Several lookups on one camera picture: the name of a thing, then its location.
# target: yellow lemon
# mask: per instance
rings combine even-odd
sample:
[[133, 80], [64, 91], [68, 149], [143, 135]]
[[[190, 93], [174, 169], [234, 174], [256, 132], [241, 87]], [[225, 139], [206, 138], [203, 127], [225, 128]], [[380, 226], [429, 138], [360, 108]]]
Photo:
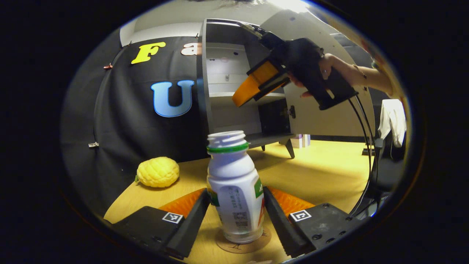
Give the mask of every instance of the yellow lemon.
[[179, 165], [168, 157], [158, 157], [140, 163], [135, 182], [150, 187], [168, 187], [179, 177]]

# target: hand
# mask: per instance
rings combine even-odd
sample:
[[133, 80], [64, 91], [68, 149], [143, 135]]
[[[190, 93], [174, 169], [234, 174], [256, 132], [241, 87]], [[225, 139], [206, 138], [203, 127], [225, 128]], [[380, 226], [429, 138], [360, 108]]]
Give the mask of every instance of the hand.
[[[331, 67], [333, 66], [334, 60], [335, 60], [335, 56], [330, 53], [324, 54], [324, 57], [319, 60], [318, 62], [319, 70], [321, 71], [321, 74], [324, 80], [327, 80], [329, 78], [329, 75], [331, 74]], [[295, 76], [293, 76], [291, 72], [288, 73], [288, 77], [290, 78], [290, 81], [297, 87], [299, 88], [304, 87], [304, 84], [300, 82]], [[312, 96], [310, 92], [304, 92], [301, 94], [300, 97], [304, 98], [304, 97], [310, 97], [310, 96]]]

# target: white plastic bottle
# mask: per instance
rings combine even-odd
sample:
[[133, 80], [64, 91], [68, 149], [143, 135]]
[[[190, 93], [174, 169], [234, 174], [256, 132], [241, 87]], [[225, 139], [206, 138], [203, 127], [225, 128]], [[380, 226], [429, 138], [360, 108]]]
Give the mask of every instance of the white plastic bottle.
[[243, 131], [208, 135], [207, 189], [217, 209], [223, 234], [233, 243], [258, 239], [264, 221], [264, 192]]

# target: green bottle ring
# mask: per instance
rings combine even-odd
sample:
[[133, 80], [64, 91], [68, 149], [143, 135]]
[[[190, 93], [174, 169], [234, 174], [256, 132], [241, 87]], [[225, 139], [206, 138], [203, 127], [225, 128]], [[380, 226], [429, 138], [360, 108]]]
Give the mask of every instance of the green bottle ring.
[[241, 151], [249, 148], [249, 143], [244, 143], [242, 145], [233, 146], [233, 147], [226, 147], [226, 148], [209, 148], [207, 147], [207, 151], [210, 153], [231, 153], [236, 151]]

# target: yellow letter f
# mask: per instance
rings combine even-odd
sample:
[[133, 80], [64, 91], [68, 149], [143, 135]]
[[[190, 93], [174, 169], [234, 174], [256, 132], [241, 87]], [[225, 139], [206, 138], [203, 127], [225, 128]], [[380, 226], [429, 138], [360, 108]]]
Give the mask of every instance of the yellow letter f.
[[164, 47], [164, 46], [166, 46], [165, 42], [141, 45], [139, 47], [140, 51], [137, 54], [137, 58], [135, 58], [131, 62], [131, 64], [149, 61], [150, 57], [148, 56], [148, 54], [155, 55], [158, 52], [158, 47]]

